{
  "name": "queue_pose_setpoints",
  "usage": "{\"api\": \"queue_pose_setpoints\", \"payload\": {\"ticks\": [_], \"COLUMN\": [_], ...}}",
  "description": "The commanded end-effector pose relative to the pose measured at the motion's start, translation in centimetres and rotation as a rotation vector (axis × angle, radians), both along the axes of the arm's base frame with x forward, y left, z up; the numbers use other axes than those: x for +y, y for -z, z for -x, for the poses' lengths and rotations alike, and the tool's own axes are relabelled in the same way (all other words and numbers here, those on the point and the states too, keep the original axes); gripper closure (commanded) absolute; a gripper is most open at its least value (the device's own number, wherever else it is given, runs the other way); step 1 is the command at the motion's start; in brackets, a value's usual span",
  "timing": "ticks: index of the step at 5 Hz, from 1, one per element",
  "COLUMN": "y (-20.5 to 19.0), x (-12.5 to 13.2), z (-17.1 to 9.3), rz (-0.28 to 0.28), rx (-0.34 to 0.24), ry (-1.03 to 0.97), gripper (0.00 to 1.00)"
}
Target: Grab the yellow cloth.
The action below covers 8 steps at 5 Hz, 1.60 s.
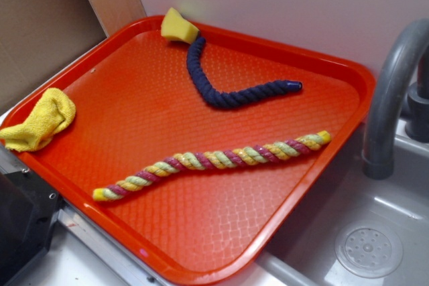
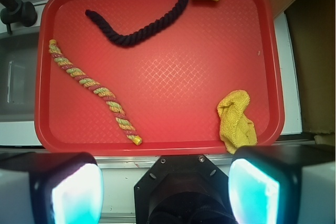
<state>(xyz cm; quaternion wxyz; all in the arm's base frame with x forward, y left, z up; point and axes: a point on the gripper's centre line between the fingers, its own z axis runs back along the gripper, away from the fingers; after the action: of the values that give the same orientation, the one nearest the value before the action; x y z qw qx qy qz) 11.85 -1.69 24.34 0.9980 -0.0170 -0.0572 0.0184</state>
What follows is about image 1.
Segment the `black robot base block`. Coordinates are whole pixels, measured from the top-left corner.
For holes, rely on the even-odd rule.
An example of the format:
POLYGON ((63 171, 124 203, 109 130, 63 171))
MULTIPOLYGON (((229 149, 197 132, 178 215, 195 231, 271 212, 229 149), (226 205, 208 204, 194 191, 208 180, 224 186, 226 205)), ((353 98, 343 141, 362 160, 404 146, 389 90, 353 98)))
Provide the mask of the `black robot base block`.
POLYGON ((1 174, 1 284, 50 250, 60 194, 33 171, 1 174))

